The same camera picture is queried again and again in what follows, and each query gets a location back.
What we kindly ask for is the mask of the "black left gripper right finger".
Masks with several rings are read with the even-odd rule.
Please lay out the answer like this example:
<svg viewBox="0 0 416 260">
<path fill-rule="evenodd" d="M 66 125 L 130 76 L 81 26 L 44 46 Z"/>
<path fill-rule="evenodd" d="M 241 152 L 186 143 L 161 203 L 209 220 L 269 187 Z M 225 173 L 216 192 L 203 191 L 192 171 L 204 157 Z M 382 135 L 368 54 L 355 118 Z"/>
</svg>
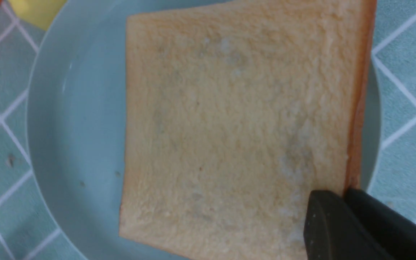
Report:
<svg viewBox="0 0 416 260">
<path fill-rule="evenodd" d="M 416 260 L 416 224 L 360 189 L 344 196 L 359 222 L 395 260 Z"/>
</svg>

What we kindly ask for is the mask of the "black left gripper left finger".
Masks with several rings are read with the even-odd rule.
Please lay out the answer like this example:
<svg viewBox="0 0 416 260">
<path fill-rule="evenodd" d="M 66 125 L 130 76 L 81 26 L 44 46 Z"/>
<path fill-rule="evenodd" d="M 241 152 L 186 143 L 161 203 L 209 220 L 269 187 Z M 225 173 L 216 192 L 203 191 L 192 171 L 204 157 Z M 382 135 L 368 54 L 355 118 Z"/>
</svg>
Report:
<svg viewBox="0 0 416 260">
<path fill-rule="evenodd" d="M 332 191 L 310 193 L 303 232 L 309 260 L 391 260 L 355 214 Z"/>
</svg>

